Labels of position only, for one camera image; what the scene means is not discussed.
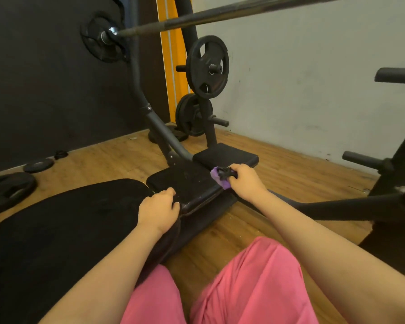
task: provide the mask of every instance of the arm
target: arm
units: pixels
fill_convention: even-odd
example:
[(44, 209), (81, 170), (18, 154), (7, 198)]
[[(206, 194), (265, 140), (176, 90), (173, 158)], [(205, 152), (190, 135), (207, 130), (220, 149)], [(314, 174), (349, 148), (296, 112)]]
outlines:
[(405, 323), (405, 276), (267, 191), (254, 169), (231, 168), (233, 190), (273, 223), (350, 324)]
[(142, 201), (138, 224), (104, 259), (80, 279), (40, 324), (119, 323), (141, 269), (155, 243), (178, 217), (169, 188)]

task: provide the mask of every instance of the pink pants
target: pink pants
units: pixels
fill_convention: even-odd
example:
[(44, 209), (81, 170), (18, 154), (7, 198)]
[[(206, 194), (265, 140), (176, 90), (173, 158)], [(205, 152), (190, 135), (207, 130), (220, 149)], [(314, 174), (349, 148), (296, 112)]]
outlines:
[[(234, 257), (192, 306), (193, 324), (318, 324), (302, 270), (279, 242), (258, 237)], [(186, 324), (179, 291), (157, 266), (133, 292), (120, 324)]]

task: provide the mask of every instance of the white wall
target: white wall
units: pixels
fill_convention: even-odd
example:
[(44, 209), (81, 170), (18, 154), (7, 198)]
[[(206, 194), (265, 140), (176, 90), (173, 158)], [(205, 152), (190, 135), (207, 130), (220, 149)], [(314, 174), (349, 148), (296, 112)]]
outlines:
[(405, 67), (405, 0), (342, 0), (197, 29), (228, 48), (228, 84), (212, 103), (232, 132), (370, 172), (342, 153), (391, 157), (403, 141), (405, 85), (373, 79), (380, 67)]

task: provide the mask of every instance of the person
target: person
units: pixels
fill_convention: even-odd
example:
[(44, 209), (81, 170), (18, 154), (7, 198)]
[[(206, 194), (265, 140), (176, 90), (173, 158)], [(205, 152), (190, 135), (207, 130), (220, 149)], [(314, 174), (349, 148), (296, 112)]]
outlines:
[[(254, 169), (233, 164), (238, 196), (281, 234), (350, 324), (405, 323), (405, 276), (270, 193)], [(161, 265), (135, 290), (146, 258), (173, 225), (172, 188), (145, 198), (135, 229), (43, 317), (40, 324), (184, 324), (180, 295)], [(193, 305), (192, 323), (317, 323), (296, 258), (260, 237), (238, 254)]]

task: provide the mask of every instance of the weight bench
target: weight bench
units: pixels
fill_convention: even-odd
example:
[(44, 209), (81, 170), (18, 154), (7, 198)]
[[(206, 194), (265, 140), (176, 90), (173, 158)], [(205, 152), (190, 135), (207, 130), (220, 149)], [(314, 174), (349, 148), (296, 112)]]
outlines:
[(238, 198), (211, 177), (213, 165), (258, 156), (223, 143), (151, 175), (88, 185), (52, 196), (0, 223), (0, 324), (35, 324), (136, 226), (141, 201), (173, 187), (180, 216), (156, 243), (137, 284)]

